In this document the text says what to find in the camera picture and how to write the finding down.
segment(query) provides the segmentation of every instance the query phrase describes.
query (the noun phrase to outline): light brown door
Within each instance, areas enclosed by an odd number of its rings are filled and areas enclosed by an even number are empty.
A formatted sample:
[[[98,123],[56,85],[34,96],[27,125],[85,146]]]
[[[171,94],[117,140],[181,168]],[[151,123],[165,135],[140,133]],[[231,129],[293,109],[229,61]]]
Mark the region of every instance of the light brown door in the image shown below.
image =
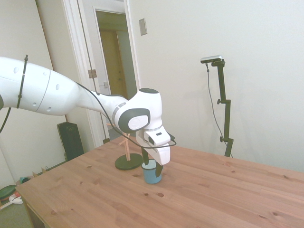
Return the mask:
[[[111,94],[119,94],[128,99],[117,33],[116,31],[101,30],[100,35]]]

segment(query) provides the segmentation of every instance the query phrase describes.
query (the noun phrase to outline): cylindrical object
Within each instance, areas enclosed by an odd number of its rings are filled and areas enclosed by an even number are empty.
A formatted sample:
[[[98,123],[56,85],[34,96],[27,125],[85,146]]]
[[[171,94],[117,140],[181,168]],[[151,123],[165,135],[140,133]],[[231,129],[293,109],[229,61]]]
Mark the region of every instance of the cylindrical object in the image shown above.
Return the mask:
[[[148,184],[156,184],[161,181],[162,175],[156,177],[156,161],[155,159],[149,159],[149,163],[146,165],[145,163],[142,164],[142,171],[144,180]]]
[[[29,177],[20,177],[20,179],[19,179],[20,184],[23,184],[23,183],[25,183],[25,182],[27,182],[27,181],[29,181],[29,180],[30,180]]]

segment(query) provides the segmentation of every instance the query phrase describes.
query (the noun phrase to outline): doorway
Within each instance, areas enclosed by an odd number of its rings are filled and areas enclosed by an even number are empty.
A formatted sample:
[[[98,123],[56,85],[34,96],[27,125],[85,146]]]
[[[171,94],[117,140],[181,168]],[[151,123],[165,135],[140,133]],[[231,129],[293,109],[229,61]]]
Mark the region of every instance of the doorway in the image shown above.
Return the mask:
[[[125,14],[96,10],[108,81],[98,78],[100,90],[109,86],[112,95],[130,100],[136,93],[131,46]],[[110,140],[120,135],[107,120]]]

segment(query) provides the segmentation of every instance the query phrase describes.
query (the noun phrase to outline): wood grain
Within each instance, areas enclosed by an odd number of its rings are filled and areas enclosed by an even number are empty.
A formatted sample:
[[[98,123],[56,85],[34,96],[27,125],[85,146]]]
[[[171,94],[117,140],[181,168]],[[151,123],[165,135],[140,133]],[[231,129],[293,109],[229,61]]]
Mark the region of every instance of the wood grain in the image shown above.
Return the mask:
[[[115,168],[121,140],[17,190],[52,228],[304,227],[304,173],[175,146],[162,180],[150,185],[140,167]]]

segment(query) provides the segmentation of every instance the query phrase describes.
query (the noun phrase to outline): door hinge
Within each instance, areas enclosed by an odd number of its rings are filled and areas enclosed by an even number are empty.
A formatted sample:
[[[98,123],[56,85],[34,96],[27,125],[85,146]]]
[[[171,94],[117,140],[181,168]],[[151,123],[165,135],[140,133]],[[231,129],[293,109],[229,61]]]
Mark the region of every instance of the door hinge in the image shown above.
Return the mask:
[[[96,70],[88,70],[88,72],[89,72],[89,78],[97,77]]]

